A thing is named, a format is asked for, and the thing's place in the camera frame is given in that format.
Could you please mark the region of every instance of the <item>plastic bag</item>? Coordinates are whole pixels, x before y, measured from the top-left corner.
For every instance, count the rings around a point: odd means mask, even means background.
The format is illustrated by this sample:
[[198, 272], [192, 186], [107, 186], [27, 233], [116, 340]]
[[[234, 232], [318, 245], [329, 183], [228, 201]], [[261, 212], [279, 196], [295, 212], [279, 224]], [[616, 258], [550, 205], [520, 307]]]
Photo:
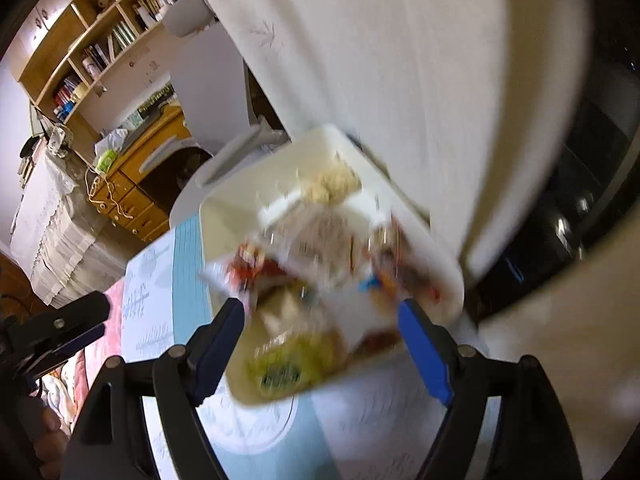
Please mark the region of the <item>plastic bag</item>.
[[256, 241], [283, 268], [319, 288], [347, 282], [364, 263], [346, 217], [323, 204], [294, 203]]
[[251, 243], [241, 244], [230, 256], [208, 262], [201, 277], [217, 290], [242, 301], [247, 317], [260, 294], [293, 280], [273, 258]]
[[127, 138], [127, 130], [116, 128], [109, 135], [94, 144], [94, 168], [98, 174], [105, 175], [116, 160]]
[[367, 287], [380, 287], [395, 305], [405, 298], [414, 298], [423, 307], [426, 302], [440, 301], [440, 291], [414, 256], [395, 218], [370, 234], [367, 254], [373, 266]]
[[305, 390], [345, 362], [334, 324], [318, 296], [302, 283], [280, 288], [260, 302], [257, 313], [272, 339], [255, 350], [247, 373], [263, 397], [279, 399]]

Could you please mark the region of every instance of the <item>white chair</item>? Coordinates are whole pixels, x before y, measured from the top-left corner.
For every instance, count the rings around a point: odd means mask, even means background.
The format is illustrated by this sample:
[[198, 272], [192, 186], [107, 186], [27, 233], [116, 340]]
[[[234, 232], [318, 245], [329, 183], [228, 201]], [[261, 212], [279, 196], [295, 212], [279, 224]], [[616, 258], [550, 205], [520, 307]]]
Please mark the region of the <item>white chair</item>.
[[[201, 28], [206, 22], [205, 9], [210, 12], [203, 0], [178, 0], [164, 16], [164, 26], [178, 37], [186, 36], [190, 27]], [[264, 118], [256, 119], [246, 78], [242, 56], [221, 23], [196, 33], [175, 56], [171, 81], [192, 139], [168, 139], [144, 162], [145, 170], [187, 146], [200, 146], [214, 156], [178, 196], [169, 216], [171, 227], [197, 213], [220, 178], [289, 140]]]

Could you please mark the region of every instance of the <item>pink blanket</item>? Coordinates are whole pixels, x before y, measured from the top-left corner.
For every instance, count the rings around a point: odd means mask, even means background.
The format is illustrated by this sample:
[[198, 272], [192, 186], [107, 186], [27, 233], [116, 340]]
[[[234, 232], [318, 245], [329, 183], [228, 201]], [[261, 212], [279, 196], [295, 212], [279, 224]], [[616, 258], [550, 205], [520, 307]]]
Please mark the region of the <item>pink blanket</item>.
[[123, 293], [124, 278], [115, 282], [105, 291], [105, 295], [111, 303], [111, 311], [109, 319], [104, 324], [104, 336], [81, 350], [76, 361], [74, 379], [74, 397], [78, 405], [76, 413], [80, 413], [80, 408], [89, 393], [89, 388], [94, 384], [104, 360], [111, 355], [120, 354]]

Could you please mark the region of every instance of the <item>table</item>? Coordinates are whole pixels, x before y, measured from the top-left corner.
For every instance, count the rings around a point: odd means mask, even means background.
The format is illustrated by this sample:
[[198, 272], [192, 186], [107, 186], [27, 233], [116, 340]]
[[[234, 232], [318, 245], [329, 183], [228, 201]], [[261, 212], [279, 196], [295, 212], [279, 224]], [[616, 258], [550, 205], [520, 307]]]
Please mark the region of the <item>table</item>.
[[[122, 303], [122, 355], [127, 361], [160, 355], [211, 321], [209, 293], [198, 278], [203, 264], [197, 215], [130, 261]], [[482, 348], [467, 317], [450, 330], [458, 342]], [[155, 400], [143, 402], [160, 475], [174, 479]], [[259, 408], [236, 403], [223, 380], [198, 409], [231, 480], [413, 478], [444, 413], [428, 396], [408, 354]], [[488, 413], [484, 443], [490, 442], [497, 406], [490, 405]], [[476, 468], [481, 473], [488, 447], [479, 449]]]

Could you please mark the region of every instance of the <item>blue gripper pad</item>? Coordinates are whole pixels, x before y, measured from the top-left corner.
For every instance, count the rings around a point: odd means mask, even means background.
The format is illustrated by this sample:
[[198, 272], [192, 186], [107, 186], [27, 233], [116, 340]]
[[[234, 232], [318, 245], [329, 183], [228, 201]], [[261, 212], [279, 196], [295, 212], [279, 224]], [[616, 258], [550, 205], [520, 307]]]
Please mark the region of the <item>blue gripper pad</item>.
[[404, 300], [398, 309], [398, 328], [431, 397], [444, 406], [453, 400], [452, 377], [457, 345], [449, 332], [434, 325], [414, 300]]

